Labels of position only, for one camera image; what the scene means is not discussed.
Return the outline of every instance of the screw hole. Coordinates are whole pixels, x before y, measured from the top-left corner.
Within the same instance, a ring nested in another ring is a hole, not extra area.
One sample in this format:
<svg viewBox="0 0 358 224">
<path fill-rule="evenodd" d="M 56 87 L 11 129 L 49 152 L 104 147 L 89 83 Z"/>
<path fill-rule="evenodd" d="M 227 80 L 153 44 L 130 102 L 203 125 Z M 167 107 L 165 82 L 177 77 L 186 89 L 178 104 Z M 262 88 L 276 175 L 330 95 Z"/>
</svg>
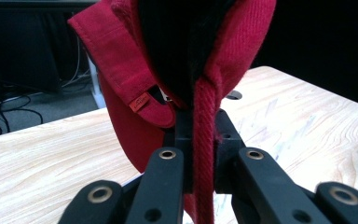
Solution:
<svg viewBox="0 0 358 224">
<path fill-rule="evenodd" d="M 145 219 L 149 222 L 156 222 L 161 218 L 161 212 L 157 208 L 152 208 L 146 211 Z"/>
<path fill-rule="evenodd" d="M 171 160 L 176 156 L 176 153 L 172 150 L 164 150 L 159 153 L 159 156 L 163 160 Z"/>
<path fill-rule="evenodd" d="M 247 155 L 249 158 L 254 159 L 254 160 L 261 160 L 261 159 L 264 158 L 263 153 L 258 152 L 258 151 L 252 151 L 252 150 L 251 150 L 251 151 L 248 151 L 248 152 L 246 153 L 246 155 Z"/>
<path fill-rule="evenodd" d="M 342 189 L 339 187 L 332 187 L 329 192 L 334 199 L 341 203 L 345 203 L 347 205 L 358 204 L 358 197 L 356 197 L 356 195 L 354 195 L 349 190 Z"/>
<path fill-rule="evenodd" d="M 311 223 L 312 221 L 310 215 L 308 215 L 306 212 L 301 210 L 293 211 L 293 217 L 301 223 Z"/>
<path fill-rule="evenodd" d="M 88 199 L 91 203 L 103 203 L 108 200 L 113 194 L 113 191 L 107 186 L 100 186 L 92 189 L 89 192 Z"/>
</svg>

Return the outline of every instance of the light wood surface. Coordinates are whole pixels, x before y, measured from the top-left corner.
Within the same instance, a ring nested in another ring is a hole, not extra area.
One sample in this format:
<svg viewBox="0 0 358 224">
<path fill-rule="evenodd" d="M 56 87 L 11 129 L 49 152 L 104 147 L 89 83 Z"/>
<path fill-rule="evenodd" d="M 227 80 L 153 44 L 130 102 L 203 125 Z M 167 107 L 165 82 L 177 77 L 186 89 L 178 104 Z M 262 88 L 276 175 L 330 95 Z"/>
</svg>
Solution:
<svg viewBox="0 0 358 224">
<path fill-rule="evenodd" d="M 358 189 L 357 103 L 269 67 L 250 70 L 235 90 L 242 99 L 222 108 L 248 147 L 307 189 L 330 180 Z M 0 223 L 56 223 L 88 183 L 137 175 L 106 109 L 2 135 Z M 228 199 L 217 197 L 216 223 L 235 223 Z"/>
</svg>

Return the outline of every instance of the red strap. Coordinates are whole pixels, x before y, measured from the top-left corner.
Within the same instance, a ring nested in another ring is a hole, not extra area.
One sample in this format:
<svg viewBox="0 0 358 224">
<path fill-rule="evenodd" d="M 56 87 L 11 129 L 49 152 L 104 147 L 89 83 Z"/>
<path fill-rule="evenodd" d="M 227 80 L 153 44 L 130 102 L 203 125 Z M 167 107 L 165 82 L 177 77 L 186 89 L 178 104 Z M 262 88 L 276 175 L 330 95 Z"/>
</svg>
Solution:
<svg viewBox="0 0 358 224">
<path fill-rule="evenodd" d="M 113 14 L 110 2 L 102 0 L 68 22 L 83 41 L 100 75 L 121 100 L 146 121 L 161 128 L 172 127 L 174 112 L 147 92 L 156 86 L 156 81 L 131 35 Z M 140 99 L 142 103 L 134 109 Z"/>
</svg>

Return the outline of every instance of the gray carpet floor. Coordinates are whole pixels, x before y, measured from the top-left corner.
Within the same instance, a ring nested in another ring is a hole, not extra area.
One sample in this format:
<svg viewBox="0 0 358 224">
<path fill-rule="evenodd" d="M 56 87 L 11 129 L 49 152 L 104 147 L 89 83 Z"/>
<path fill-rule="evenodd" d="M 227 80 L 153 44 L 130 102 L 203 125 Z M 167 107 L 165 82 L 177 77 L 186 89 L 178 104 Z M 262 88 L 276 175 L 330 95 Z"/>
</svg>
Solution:
<svg viewBox="0 0 358 224">
<path fill-rule="evenodd" d="M 40 117 L 48 123 L 96 109 L 91 82 L 86 80 L 63 88 L 60 94 L 38 92 L 8 99 L 0 108 L 0 127 L 2 133 L 16 132 L 41 124 Z"/>
</svg>

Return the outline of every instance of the orange tag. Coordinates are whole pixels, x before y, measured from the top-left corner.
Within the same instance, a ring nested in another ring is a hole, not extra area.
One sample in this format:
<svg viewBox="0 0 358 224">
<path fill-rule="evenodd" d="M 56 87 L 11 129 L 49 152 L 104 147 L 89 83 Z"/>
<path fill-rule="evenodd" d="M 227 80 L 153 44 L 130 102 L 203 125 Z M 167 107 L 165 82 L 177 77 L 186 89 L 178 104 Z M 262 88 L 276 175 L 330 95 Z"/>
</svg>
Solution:
<svg viewBox="0 0 358 224">
<path fill-rule="evenodd" d="M 133 112 L 136 113 L 139 109 L 142 108 L 142 106 L 144 106 L 149 101 L 149 99 L 149 94 L 147 94 L 147 92 L 144 92 L 142 93 L 142 95 L 140 95 L 138 98 L 136 98 L 130 103 L 130 108 Z"/>
</svg>

